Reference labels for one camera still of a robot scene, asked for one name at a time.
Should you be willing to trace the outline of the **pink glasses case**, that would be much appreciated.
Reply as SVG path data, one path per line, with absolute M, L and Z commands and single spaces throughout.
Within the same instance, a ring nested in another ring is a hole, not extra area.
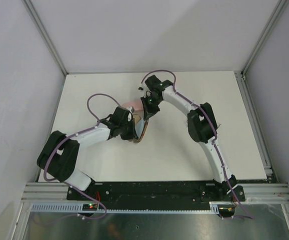
M 143 111 L 143 103 L 140 99 L 125 102 L 121 105 L 123 108 L 133 108 L 134 112 L 140 112 Z

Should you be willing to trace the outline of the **plaid glasses case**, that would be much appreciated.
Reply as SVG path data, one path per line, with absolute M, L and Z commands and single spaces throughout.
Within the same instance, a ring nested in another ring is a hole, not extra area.
M 144 120 L 140 114 L 134 113 L 133 121 L 136 137 L 133 138 L 132 142 L 138 144 L 144 138 L 149 124 L 149 120 Z

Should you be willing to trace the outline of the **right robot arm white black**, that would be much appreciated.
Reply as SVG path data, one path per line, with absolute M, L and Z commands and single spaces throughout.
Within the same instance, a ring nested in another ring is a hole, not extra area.
M 144 120 L 147 121 L 160 111 L 159 104 L 166 102 L 177 108 L 187 117 L 187 129 L 191 139 L 198 143 L 210 164 L 215 181 L 215 195 L 221 201 L 235 193 L 238 182 L 228 167 L 218 143 L 218 125 L 212 106 L 209 103 L 198 105 L 175 88 L 175 81 L 160 81 L 155 75 L 147 74 L 141 81 L 139 90 L 143 105 Z

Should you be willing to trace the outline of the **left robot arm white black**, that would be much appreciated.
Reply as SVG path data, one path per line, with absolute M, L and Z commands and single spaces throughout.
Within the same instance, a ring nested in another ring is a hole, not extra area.
M 58 130 L 51 133 L 44 145 L 37 166 L 52 180 L 67 183 L 77 188 L 77 193 L 84 200 L 95 194 L 94 180 L 76 167 L 79 152 L 100 142 L 120 136 L 122 140 L 137 137 L 133 117 L 134 108 L 117 106 L 114 112 L 85 130 L 68 135 Z

